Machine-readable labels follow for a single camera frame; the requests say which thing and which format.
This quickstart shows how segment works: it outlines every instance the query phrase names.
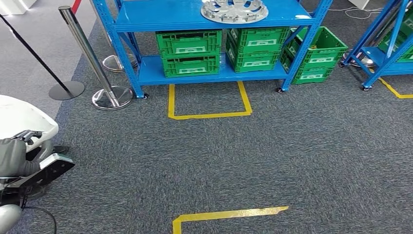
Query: black stanchion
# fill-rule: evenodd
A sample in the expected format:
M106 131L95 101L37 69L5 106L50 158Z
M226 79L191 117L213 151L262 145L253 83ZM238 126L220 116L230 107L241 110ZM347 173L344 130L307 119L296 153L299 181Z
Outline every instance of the black stanchion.
M69 100L75 98L85 91L85 86L77 81L62 82L56 74L47 66L47 64L39 57L39 55L30 47L30 45L20 36L20 34L13 28L13 26L0 14L0 18L10 29L13 35L26 47L26 49L39 61L39 63L46 69L49 74L58 82L49 91L49 97L54 100Z

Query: yellow tape marking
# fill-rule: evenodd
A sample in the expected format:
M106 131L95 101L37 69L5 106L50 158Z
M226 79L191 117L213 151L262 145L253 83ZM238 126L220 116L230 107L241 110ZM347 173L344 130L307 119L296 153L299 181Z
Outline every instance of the yellow tape marking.
M175 85L169 85L169 103L168 103L168 117L176 120L190 119L190 118L221 118L221 117L235 117L235 116L250 116L252 113L251 104L249 103L248 96L242 81L237 81L238 88L240 89L241 99L245 107L243 112L231 112L231 113L216 113L216 114L202 114L202 115L175 115Z
M398 91L396 91L396 89L394 89L389 83L387 83L383 78L378 78L378 80L381 81L381 83L384 84L384 86L386 86L390 92L392 92L397 98L400 99L404 99L404 98L413 98L413 94L400 94Z
M199 214L183 214L172 221L173 234L182 233L182 222L188 221L201 221L201 220L212 220L212 219L222 219L222 218L238 218L238 217L251 217L251 216L261 216L261 215L276 215L281 211L288 209L288 206L279 207L269 207L262 209L250 209L250 210L239 210L239 211L221 211L221 212L211 212L211 213L199 213Z

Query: carpet floor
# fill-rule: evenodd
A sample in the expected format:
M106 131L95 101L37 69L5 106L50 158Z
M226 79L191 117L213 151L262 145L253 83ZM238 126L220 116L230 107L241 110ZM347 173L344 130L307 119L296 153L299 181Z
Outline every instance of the carpet floor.
M351 47L372 20L329 12L323 25ZM99 58L108 52L102 33L96 26L90 36ZM138 40L143 53L157 53L153 34ZM108 77L128 86L124 74ZM62 104L56 140L71 146L76 166L34 202L54 214L59 233L166 234L182 214L278 206L289 208L183 223L182 233L413 232L413 100L379 82L361 91L365 76L355 68L283 94L274 92L276 80L245 82L250 116L181 121L167 116L166 85L146 86L149 99L104 112L91 105L100 85L84 58L73 79L87 89ZM243 109L235 82L177 85L175 98L181 115ZM44 214L25 217L28 233L52 228Z

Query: black cable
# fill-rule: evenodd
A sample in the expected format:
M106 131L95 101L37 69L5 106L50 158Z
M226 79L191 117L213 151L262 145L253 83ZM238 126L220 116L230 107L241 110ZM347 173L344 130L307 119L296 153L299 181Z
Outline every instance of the black cable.
M28 198L27 191L29 191L31 189L33 189L33 187L27 187L26 190L24 191L23 199L21 200L21 206L20 206L22 209L24 209L24 207L26 207L27 198Z
M56 219L55 219L55 217L53 216L52 213L48 212L47 210L45 210L43 208L36 207L36 206L26 206L26 207L24 207L24 209L39 210L39 211L43 211L46 214L48 214L53 220L53 233L57 234L57 223L56 223Z

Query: chrome stanchion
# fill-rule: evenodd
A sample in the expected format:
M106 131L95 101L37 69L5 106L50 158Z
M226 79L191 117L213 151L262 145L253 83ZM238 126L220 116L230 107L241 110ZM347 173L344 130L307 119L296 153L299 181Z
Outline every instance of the chrome stanchion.
M105 28L103 27L103 23L102 23L99 15L96 11L96 8L94 7L93 1L90 0L90 2L91 2L91 6L93 8L93 11L96 15L97 21L99 22L100 27L103 29L104 34L105 34L105 38L108 41L108 44L111 48L111 52L113 53L112 55L105 58L102 61L102 64L106 69L108 69L111 72L123 72L125 70L125 68L123 67L122 63L120 62L119 57L117 56L115 50L113 49L112 40L109 37L109 35L106 33ZM128 54L128 58L129 58L129 61L132 64L132 67L136 67L138 65L136 57L133 54Z
M130 104L133 99L132 90L123 86L111 86L71 8L61 6L59 12L103 86L103 89L93 95L92 103L101 110L118 110Z

